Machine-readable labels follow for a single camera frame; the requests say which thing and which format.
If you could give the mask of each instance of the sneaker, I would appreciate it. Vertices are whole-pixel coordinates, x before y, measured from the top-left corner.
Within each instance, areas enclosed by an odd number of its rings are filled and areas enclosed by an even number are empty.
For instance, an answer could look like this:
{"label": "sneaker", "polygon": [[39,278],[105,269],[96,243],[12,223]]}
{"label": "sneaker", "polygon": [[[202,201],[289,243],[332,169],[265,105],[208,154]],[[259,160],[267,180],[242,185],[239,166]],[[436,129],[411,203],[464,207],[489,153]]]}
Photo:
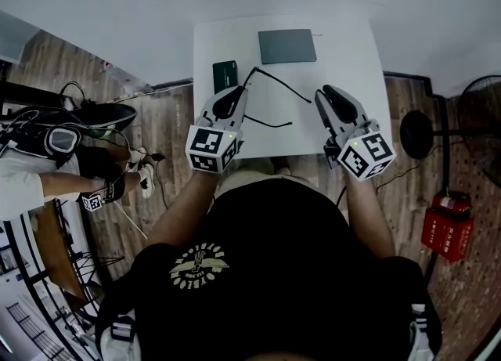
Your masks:
{"label": "sneaker", "polygon": [[139,169],[139,176],[141,176],[139,184],[141,185],[142,197],[148,199],[155,192],[155,184],[153,182],[155,169],[151,164],[145,164]]}
{"label": "sneaker", "polygon": [[125,171],[134,172],[138,171],[139,162],[146,157],[146,148],[142,146],[137,150],[131,150],[131,159],[127,162]]}

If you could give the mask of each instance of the white table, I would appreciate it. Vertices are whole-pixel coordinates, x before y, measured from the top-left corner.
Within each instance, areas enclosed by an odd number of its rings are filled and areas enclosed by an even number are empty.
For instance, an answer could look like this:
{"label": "white table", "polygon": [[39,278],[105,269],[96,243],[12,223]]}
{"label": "white table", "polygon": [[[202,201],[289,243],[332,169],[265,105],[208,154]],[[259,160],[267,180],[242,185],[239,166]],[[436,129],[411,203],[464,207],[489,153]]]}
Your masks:
{"label": "white table", "polygon": [[[312,30],[317,61],[314,63],[261,64],[258,32],[308,28]],[[391,142],[391,123],[383,72],[368,20],[350,13],[329,18],[302,16],[256,16],[201,23],[195,26],[194,110],[195,117],[214,95],[212,64],[235,60],[239,83],[252,67],[259,66],[303,96],[313,99],[325,84],[335,85],[357,98],[370,118],[380,122]],[[277,157],[322,153],[328,133],[315,102],[308,104],[263,74],[251,79],[246,114],[271,125],[269,128],[244,120],[239,158]]]}

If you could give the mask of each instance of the black t-shirt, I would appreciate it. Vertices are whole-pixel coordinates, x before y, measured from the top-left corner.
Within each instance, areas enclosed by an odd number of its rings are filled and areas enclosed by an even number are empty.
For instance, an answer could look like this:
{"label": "black t-shirt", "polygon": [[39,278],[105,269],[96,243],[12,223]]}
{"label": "black t-shirt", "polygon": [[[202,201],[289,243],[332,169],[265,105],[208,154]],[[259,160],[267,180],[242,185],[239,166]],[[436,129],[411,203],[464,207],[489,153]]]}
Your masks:
{"label": "black t-shirt", "polygon": [[374,258],[328,198],[285,179],[220,196],[183,251],[147,247],[102,309],[118,298],[148,360],[407,359],[411,304],[438,322],[417,264]]}

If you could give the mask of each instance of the white shirt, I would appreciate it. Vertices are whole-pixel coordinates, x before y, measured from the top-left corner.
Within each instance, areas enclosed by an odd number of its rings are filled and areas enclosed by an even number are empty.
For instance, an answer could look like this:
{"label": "white shirt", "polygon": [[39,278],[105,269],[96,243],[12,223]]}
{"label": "white shirt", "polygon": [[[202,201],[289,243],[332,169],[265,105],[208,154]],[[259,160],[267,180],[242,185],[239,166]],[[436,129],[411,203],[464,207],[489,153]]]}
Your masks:
{"label": "white shirt", "polygon": [[[33,157],[5,149],[0,156],[0,220],[18,218],[25,211],[42,207],[55,197],[44,197],[39,174],[57,171],[80,175],[77,156],[74,154],[61,168],[56,161]],[[61,201],[76,201],[80,193],[58,196]]]}

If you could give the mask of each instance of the stand fan base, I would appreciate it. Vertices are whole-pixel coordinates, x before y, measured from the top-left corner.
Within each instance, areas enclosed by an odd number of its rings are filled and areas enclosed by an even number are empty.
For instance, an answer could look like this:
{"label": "stand fan base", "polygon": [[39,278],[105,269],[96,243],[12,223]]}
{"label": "stand fan base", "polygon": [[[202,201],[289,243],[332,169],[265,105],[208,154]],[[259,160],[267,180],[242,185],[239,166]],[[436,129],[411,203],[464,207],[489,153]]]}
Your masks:
{"label": "stand fan base", "polygon": [[433,146],[434,132],[429,117],[412,110],[400,124],[400,142],[404,151],[414,159],[424,159]]}

